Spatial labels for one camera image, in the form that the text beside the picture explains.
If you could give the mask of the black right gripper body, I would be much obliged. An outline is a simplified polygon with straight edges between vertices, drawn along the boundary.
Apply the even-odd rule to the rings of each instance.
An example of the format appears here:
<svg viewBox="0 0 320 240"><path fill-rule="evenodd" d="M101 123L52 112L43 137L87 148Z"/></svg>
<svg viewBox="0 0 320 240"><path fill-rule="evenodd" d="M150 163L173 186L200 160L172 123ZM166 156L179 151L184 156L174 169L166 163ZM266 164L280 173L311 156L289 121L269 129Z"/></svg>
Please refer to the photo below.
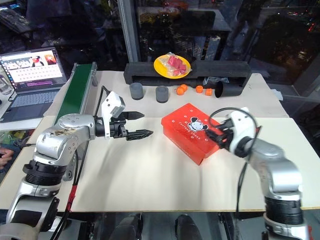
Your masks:
<svg viewBox="0 0 320 240"><path fill-rule="evenodd" d="M229 150L230 144L233 140L232 120L227 119L222 124L217 125L215 128L222 132L222 135L220 135L220 140L218 141L219 147L222 149Z"/></svg>

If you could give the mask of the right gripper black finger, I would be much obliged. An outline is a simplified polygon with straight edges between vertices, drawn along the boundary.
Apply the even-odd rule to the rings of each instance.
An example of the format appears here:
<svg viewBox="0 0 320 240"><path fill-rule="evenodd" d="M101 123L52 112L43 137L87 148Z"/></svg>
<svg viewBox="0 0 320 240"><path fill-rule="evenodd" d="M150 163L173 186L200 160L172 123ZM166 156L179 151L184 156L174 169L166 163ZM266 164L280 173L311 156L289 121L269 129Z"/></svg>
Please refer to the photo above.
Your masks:
<svg viewBox="0 0 320 240"><path fill-rule="evenodd" d="M205 134L214 142L218 142L220 140L220 135L210 129L205 130Z"/></svg>

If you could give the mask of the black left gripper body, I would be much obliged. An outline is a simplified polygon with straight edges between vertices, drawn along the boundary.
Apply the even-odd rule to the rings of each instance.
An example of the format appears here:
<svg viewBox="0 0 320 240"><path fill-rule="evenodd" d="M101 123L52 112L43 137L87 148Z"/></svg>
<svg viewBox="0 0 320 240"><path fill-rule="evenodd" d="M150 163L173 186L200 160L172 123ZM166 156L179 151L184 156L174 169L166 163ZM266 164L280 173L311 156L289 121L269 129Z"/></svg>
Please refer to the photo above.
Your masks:
<svg viewBox="0 0 320 240"><path fill-rule="evenodd" d="M126 138L128 133L125 128L126 120L111 118L109 122L110 137L117 138Z"/></svg>

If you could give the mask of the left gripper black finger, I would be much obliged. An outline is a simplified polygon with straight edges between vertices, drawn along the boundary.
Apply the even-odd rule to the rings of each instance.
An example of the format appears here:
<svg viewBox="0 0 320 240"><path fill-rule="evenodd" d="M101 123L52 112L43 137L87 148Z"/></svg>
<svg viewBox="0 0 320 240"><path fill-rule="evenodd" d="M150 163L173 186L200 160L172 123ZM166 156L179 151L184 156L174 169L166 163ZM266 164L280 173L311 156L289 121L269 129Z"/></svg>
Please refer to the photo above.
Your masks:
<svg viewBox="0 0 320 240"><path fill-rule="evenodd" d="M127 131L127 135L125 138L127 141L141 140L149 137L153 133L153 131L147 129L139 129L132 132Z"/></svg>
<svg viewBox="0 0 320 240"><path fill-rule="evenodd" d="M143 113L138 111L125 111L123 115L126 120L137 120L145 116Z"/></svg>

